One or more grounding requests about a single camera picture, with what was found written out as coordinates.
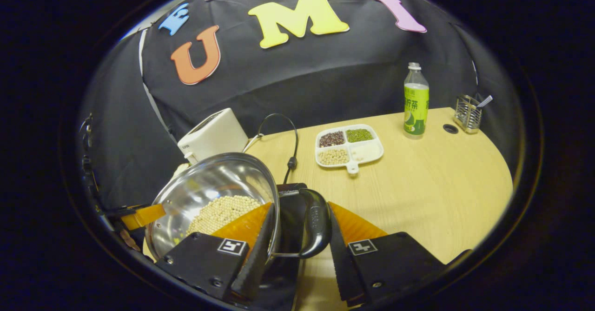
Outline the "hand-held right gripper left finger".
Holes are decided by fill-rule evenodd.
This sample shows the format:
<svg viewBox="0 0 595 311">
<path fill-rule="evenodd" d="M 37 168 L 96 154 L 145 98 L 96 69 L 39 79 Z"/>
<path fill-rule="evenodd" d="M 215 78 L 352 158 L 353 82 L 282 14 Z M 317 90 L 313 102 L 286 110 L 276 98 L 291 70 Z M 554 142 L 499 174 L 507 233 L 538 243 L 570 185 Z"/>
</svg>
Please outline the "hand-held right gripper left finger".
<svg viewBox="0 0 595 311">
<path fill-rule="evenodd" d="M 267 203 L 214 235 L 191 233 L 158 260 L 157 267 L 219 300 L 254 299 L 269 258 L 275 211 Z"/>
</svg>

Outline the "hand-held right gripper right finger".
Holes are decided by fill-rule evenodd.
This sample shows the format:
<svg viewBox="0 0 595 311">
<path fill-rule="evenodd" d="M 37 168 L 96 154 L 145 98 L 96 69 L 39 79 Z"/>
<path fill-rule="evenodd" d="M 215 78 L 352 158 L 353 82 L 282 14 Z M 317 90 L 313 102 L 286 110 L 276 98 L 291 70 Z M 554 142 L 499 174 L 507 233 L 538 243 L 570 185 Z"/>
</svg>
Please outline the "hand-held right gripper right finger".
<svg viewBox="0 0 595 311">
<path fill-rule="evenodd" d="M 340 298 L 348 306 L 408 293 L 444 269 L 408 233 L 387 233 L 336 203 L 329 207 L 334 271 Z"/>
</svg>

